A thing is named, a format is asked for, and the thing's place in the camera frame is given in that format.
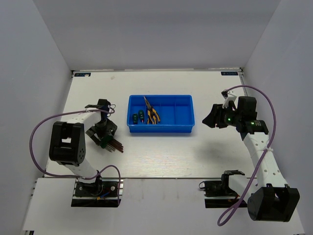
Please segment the yellow black short pliers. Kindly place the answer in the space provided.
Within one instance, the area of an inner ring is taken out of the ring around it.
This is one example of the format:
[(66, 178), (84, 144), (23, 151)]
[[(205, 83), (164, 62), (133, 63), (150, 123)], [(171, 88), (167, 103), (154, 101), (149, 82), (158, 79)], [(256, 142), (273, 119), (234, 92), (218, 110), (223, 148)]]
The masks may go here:
[(148, 118), (147, 119), (147, 124), (157, 124), (157, 119), (156, 118)]

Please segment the green hex key set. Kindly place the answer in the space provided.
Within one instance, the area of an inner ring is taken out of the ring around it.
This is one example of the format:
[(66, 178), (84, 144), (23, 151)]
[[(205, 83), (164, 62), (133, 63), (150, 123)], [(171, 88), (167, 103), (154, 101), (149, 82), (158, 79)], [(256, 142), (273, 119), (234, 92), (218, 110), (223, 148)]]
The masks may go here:
[(101, 148), (106, 149), (109, 152), (119, 151), (121, 153), (124, 152), (124, 147), (122, 143), (117, 141), (113, 136), (106, 136), (100, 140)]

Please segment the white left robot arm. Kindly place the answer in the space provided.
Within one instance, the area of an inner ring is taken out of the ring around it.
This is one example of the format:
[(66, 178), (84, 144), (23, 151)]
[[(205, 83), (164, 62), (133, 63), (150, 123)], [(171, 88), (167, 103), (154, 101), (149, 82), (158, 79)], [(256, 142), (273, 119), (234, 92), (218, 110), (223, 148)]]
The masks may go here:
[(97, 146), (109, 151), (123, 152), (123, 145), (114, 139), (117, 125), (109, 120), (111, 103), (99, 99), (96, 105), (87, 105), (87, 112), (66, 121), (53, 124), (49, 158), (65, 166), (78, 181), (87, 183), (87, 190), (92, 195), (103, 191), (103, 183), (86, 159), (86, 141), (88, 136)]

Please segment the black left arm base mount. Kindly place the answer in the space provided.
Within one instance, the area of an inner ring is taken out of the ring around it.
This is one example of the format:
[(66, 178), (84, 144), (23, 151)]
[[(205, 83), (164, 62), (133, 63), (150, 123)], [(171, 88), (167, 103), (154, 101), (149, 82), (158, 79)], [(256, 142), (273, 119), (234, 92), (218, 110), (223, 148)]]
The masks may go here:
[(104, 179), (102, 186), (76, 181), (71, 200), (73, 208), (118, 208), (123, 192), (123, 180)]

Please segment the yellow black long-nose pliers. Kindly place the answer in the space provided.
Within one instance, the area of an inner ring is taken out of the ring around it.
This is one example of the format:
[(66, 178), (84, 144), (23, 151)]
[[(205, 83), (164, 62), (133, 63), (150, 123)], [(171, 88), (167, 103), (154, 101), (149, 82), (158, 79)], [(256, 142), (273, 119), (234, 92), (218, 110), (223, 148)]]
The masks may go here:
[(157, 124), (158, 124), (161, 121), (159, 114), (154, 109), (154, 107), (149, 103), (149, 101), (147, 100), (147, 98), (145, 96), (144, 96), (144, 101), (145, 101), (145, 104), (146, 104), (146, 107), (147, 107), (147, 114), (148, 114), (147, 118), (156, 118), (157, 119)]

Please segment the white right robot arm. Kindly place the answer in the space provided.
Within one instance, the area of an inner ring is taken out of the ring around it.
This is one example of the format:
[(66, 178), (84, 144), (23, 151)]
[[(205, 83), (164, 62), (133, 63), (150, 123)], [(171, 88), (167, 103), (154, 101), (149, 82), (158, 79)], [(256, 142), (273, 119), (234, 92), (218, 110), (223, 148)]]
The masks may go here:
[(240, 133), (256, 169), (251, 179), (239, 170), (226, 170), (219, 181), (206, 181), (207, 197), (238, 196), (246, 203), (250, 218), (254, 221), (290, 221), (300, 194), (291, 188), (282, 176), (270, 142), (268, 128), (257, 119), (257, 100), (241, 96), (238, 103), (226, 99), (223, 104), (213, 104), (211, 112), (202, 121), (210, 128), (234, 126)]

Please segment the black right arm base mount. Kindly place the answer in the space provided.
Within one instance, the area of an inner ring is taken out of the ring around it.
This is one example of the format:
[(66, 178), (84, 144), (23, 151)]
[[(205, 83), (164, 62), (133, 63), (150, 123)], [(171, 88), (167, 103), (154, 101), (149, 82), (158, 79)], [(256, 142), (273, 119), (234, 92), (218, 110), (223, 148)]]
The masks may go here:
[(204, 191), (206, 209), (226, 209), (240, 199), (240, 196), (229, 188), (228, 177), (220, 180), (202, 181), (199, 183), (199, 189)]

